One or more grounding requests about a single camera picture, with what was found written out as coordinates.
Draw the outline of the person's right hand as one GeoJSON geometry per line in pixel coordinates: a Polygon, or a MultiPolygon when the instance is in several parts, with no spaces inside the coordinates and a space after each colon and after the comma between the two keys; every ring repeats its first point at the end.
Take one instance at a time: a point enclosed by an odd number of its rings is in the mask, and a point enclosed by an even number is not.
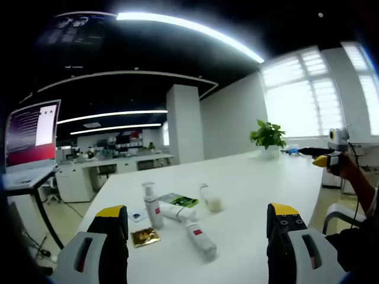
{"type": "Polygon", "coordinates": [[[339,176],[349,182],[355,180],[360,172],[357,164],[352,161],[347,152],[343,152],[339,160],[341,163],[339,176]]]}

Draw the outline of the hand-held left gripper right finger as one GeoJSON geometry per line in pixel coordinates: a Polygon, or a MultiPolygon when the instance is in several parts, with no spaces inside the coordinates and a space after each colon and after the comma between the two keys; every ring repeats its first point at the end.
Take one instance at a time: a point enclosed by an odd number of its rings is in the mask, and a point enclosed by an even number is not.
{"type": "Polygon", "coordinates": [[[268,205],[266,237],[269,283],[341,283],[345,278],[334,246],[307,228],[293,207],[268,205]]]}

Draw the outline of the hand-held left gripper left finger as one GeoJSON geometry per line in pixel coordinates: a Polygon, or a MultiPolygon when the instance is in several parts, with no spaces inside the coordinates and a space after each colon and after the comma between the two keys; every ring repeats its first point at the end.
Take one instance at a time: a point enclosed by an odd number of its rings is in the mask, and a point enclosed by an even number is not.
{"type": "Polygon", "coordinates": [[[105,208],[61,250],[53,283],[127,283],[127,207],[105,208]]]}

